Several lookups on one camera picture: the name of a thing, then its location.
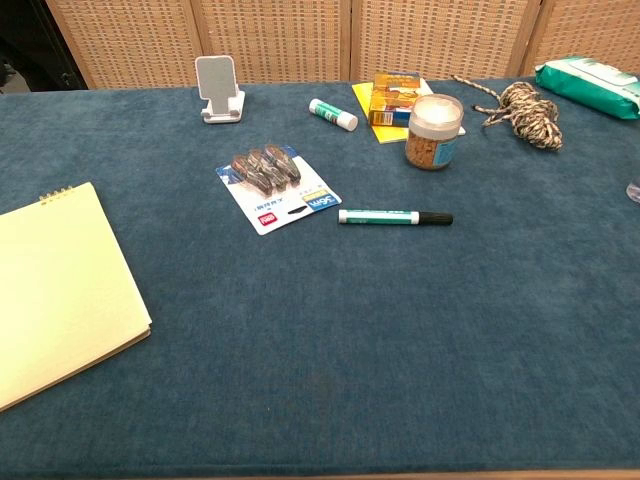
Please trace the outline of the cream spiral notebook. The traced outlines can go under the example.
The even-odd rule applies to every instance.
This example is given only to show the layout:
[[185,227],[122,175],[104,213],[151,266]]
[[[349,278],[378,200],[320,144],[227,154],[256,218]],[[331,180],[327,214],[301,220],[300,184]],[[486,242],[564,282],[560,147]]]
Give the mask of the cream spiral notebook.
[[151,324],[91,183],[0,215],[0,412],[146,338]]

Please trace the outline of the correction tape blister pack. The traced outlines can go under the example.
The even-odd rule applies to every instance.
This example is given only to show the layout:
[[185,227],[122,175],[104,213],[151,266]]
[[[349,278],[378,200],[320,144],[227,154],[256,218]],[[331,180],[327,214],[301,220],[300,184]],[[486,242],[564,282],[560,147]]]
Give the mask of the correction tape blister pack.
[[267,144],[236,154],[216,174],[260,235],[342,203],[288,145]]

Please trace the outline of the green white marker pen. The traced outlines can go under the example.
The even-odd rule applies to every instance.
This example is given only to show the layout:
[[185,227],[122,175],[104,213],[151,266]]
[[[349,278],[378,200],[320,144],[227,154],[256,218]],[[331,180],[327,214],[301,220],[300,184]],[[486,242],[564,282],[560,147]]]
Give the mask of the green white marker pen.
[[340,224],[449,226],[453,223],[453,215],[426,211],[340,209],[338,222]]

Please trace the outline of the blue table cloth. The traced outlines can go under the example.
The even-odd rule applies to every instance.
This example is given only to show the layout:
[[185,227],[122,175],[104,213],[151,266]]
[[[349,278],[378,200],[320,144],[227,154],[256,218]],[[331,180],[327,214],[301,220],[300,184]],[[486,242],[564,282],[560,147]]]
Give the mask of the blue table cloth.
[[[640,121],[558,99],[539,150],[465,107],[446,169],[411,166],[349,85],[0,95],[0,214],[91,182],[149,338],[0,414],[0,478],[601,471],[640,480]],[[342,203],[266,235],[216,174],[295,149]],[[340,209],[449,213],[340,224]]]

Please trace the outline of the white green glue stick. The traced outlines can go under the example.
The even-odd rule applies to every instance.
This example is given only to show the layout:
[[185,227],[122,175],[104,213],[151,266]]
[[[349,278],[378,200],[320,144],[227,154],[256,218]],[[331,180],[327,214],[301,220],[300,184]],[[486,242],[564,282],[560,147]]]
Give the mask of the white green glue stick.
[[358,118],[355,115],[317,98],[310,101],[309,112],[349,132],[353,132],[358,126]]

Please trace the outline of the clear jar with white lid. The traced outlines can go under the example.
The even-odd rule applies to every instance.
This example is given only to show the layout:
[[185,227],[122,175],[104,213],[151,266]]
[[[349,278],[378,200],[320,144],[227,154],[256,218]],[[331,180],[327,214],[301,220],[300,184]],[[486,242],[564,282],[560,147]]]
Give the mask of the clear jar with white lid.
[[446,168],[454,155],[463,116],[463,106],[454,97],[428,94],[418,98],[408,123],[408,162],[423,170]]

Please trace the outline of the yellow paper sheet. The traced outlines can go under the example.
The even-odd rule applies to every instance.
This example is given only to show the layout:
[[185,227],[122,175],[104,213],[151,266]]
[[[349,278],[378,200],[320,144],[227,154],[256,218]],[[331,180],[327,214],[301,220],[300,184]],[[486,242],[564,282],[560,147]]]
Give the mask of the yellow paper sheet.
[[[353,84],[352,90],[365,116],[368,116],[373,83],[363,82]],[[407,127],[371,126],[371,129],[380,144],[405,142],[408,138]]]

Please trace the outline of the yellow orange cardboard box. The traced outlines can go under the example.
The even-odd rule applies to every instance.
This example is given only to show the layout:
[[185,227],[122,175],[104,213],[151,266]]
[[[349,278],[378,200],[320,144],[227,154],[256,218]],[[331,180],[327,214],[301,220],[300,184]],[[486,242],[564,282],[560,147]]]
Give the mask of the yellow orange cardboard box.
[[368,112],[372,126],[407,127],[421,93],[418,73],[376,72]]

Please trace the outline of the white phone stand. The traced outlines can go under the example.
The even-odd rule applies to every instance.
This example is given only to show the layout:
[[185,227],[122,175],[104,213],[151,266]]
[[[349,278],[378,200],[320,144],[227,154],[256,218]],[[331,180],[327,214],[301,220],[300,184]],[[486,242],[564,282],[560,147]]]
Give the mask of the white phone stand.
[[242,118],[245,92],[239,89],[234,60],[229,55],[195,59],[199,97],[207,105],[201,110],[206,124],[237,123]]

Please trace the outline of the woven rattan folding screen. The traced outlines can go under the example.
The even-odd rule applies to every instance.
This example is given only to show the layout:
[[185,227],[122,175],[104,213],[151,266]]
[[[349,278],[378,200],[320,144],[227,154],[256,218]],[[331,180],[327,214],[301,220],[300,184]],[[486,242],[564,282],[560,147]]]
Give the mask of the woven rattan folding screen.
[[591,57],[640,72],[640,0],[46,0],[92,89],[191,86],[200,55],[240,83],[529,76]]

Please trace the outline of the green wet wipes pack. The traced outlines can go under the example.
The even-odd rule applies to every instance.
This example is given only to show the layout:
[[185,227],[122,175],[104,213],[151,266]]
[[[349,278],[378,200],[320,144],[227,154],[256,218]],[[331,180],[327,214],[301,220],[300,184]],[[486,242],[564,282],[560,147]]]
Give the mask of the green wet wipes pack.
[[553,93],[621,120],[640,120],[640,76],[582,56],[535,67],[536,83]]

